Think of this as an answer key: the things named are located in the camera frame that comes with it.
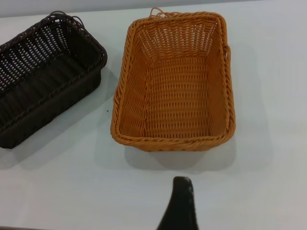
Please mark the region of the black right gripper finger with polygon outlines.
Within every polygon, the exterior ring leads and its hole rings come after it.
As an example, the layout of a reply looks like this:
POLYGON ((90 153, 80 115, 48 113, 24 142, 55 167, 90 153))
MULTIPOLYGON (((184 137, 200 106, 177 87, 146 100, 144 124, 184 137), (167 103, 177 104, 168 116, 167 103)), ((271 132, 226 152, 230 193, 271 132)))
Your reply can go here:
POLYGON ((194 229, 194 190, 188 177, 176 176, 173 179, 170 201, 158 229, 194 229))

